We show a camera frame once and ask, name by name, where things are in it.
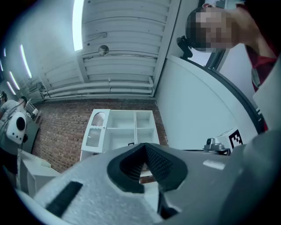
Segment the white ceiling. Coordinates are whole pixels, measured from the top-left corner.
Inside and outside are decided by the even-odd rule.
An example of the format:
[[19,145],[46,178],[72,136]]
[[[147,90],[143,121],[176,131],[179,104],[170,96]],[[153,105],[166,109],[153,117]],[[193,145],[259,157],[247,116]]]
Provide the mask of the white ceiling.
[[[9,79],[7,72],[12,71],[22,90],[30,86],[19,51],[23,44],[31,81],[41,81],[47,90],[108,79],[148,83],[149,77],[155,89],[179,2],[85,0],[83,49],[75,52],[74,0],[42,1],[13,28],[2,60],[5,75]],[[107,56],[99,55],[101,45],[109,47]]]

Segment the fluorescent light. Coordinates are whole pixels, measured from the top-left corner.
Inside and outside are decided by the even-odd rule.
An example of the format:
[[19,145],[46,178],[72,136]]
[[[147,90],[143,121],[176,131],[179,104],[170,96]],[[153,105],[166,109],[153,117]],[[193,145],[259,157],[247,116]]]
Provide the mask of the fluorescent light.
[[72,14],[72,37],[74,51],[83,49],[82,43],[82,13],[84,0],[75,0]]
[[1,59],[0,59],[0,67],[1,67],[1,70],[3,71],[2,60]]
[[12,92],[14,95],[16,95],[16,93],[14,92],[14,90],[13,90],[12,86],[10,85],[10,82],[9,82],[9,81],[7,81],[7,85],[8,85],[8,87],[10,88],[11,92]]
[[17,84],[16,80],[14,79],[14,76],[13,76],[12,72],[11,72],[11,71],[9,71],[9,72],[10,72],[10,76],[11,76],[13,82],[14,82],[14,85],[15,85],[16,88],[19,90],[18,84]]
[[28,73],[28,76],[31,78],[32,77],[31,76],[31,72],[30,72],[29,67],[27,65],[27,61],[26,61],[26,58],[25,58],[25,51],[23,50],[22,44],[21,44],[21,53],[22,53],[22,60],[23,60],[23,62],[25,64],[26,71]]

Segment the brick wall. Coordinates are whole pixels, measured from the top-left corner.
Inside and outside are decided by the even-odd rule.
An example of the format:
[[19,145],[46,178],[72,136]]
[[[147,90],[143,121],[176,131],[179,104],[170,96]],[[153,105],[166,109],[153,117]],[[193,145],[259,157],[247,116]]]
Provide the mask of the brick wall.
[[89,99],[44,102],[32,153],[63,172],[80,160],[84,132],[93,109],[152,110],[161,145],[167,145],[162,119],[153,100]]

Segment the white shelving unit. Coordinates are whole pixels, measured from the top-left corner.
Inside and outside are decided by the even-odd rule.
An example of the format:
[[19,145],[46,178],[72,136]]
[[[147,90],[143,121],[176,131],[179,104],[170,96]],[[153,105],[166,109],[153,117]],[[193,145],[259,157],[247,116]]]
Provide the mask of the white shelving unit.
[[159,144],[152,111],[94,109],[83,138],[80,160],[93,153],[146,142]]

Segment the white cabinet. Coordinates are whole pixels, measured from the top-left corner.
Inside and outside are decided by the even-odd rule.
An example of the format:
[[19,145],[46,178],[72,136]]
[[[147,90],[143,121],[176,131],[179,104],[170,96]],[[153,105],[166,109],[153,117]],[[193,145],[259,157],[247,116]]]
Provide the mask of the white cabinet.
[[159,144],[152,111],[94,109],[81,147],[83,160],[130,144]]

